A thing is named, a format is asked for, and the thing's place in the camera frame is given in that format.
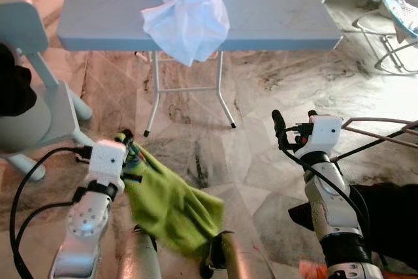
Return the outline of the lime green garment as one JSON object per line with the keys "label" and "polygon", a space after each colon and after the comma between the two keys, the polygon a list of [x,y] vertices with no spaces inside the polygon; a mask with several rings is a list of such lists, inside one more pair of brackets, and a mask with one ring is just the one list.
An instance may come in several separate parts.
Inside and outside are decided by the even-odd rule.
{"label": "lime green garment", "polygon": [[127,148],[125,193],[138,227],[185,257],[205,256],[221,233],[225,204],[186,183],[179,174],[138,144]]}

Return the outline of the white shirt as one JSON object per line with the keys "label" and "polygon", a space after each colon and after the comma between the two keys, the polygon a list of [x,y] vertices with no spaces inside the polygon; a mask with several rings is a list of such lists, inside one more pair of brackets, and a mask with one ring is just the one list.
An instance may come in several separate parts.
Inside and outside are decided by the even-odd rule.
{"label": "white shirt", "polygon": [[185,66],[211,57],[230,28],[222,0],[162,0],[141,15],[144,32],[162,52]]}

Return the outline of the clear plastic clothes hanger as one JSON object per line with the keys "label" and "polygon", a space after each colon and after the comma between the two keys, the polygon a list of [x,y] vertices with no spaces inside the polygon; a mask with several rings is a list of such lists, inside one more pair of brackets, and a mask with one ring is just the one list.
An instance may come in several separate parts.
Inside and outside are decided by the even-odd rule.
{"label": "clear plastic clothes hanger", "polygon": [[418,135],[418,131],[410,129],[410,127],[417,127],[418,121],[409,122],[406,120],[394,120],[394,118],[370,118],[370,117],[358,117],[358,118],[350,118],[349,120],[346,120],[344,124],[342,125],[342,129],[358,133],[359,135],[366,135],[370,136],[376,139],[385,140],[389,142],[394,142],[395,144],[401,144],[406,147],[410,148],[418,148],[417,142],[406,142],[400,139],[396,139],[395,135],[377,135],[376,133],[367,132],[360,129],[354,129],[353,127],[350,127],[350,124],[355,122],[376,122],[376,123],[399,123],[403,124],[404,126],[401,127],[401,131],[404,131],[405,133],[408,133],[409,135]]}

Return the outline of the light blue chair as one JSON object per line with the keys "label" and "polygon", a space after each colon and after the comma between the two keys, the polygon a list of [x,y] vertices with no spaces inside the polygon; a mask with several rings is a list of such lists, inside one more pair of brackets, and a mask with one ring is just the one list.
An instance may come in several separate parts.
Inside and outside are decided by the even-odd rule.
{"label": "light blue chair", "polygon": [[13,51],[18,66],[29,68],[31,88],[38,97],[24,114],[0,117],[0,157],[22,174],[32,171],[31,180],[40,180],[44,167],[26,153],[65,140],[92,145],[80,129],[80,121],[89,120],[92,109],[54,76],[42,57],[50,40],[32,1],[0,1],[0,43]]}

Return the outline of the black metal clothes rack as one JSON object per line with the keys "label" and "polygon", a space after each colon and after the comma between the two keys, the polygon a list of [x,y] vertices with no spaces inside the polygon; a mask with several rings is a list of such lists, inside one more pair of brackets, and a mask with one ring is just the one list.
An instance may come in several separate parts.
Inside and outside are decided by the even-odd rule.
{"label": "black metal clothes rack", "polygon": [[[412,126],[412,127],[409,127],[408,129],[396,131],[394,133],[391,133],[391,135],[387,135],[387,136],[388,136],[388,138],[394,138],[394,137],[397,137],[399,135],[403,135],[403,133],[405,133],[406,131],[415,131],[415,129],[416,129],[416,126]],[[376,139],[375,141],[369,142],[368,144],[365,144],[361,147],[358,147],[355,150],[348,151],[344,154],[341,154],[340,156],[335,157],[332,161],[337,163],[341,159],[344,159],[345,157],[353,156],[353,154],[357,154],[361,151],[367,150],[368,148],[372,148],[372,147],[374,147],[378,144],[382,144],[382,142],[385,142],[385,141],[386,141],[385,139]]]}

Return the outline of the grey right robot leg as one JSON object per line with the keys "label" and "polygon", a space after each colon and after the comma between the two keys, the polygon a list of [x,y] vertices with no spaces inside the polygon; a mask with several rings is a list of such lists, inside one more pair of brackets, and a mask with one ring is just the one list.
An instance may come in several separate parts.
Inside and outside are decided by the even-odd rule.
{"label": "grey right robot leg", "polygon": [[211,279],[216,270],[226,270],[228,279],[257,279],[233,231],[222,231],[209,240],[207,252],[201,258],[199,274],[202,279]]}

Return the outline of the patterned baby bouncer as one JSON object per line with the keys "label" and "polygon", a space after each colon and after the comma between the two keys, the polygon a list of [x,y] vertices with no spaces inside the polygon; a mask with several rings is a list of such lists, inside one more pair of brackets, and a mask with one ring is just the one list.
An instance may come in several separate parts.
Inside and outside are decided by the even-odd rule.
{"label": "patterned baby bouncer", "polygon": [[[372,15],[380,15],[387,18],[393,24],[394,31],[379,32],[367,28],[361,24],[361,20]],[[408,47],[415,47],[418,43],[418,9],[415,5],[403,0],[380,0],[376,10],[368,11],[352,21],[352,32],[363,34],[365,40],[368,36],[379,36],[386,48],[385,55],[379,58],[374,68],[388,74],[407,76],[414,73],[406,67],[397,53]]]}

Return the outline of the blue-grey folding table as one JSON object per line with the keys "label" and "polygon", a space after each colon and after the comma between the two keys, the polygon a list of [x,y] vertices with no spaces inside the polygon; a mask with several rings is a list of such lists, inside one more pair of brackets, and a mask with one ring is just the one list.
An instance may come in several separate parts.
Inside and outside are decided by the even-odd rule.
{"label": "blue-grey folding table", "polygon": [[[143,31],[140,11],[163,0],[65,0],[57,36],[67,51],[123,51],[149,55],[154,104],[165,88],[159,47]],[[222,0],[231,28],[219,46],[217,75],[228,51],[332,50],[343,37],[323,0]]]}

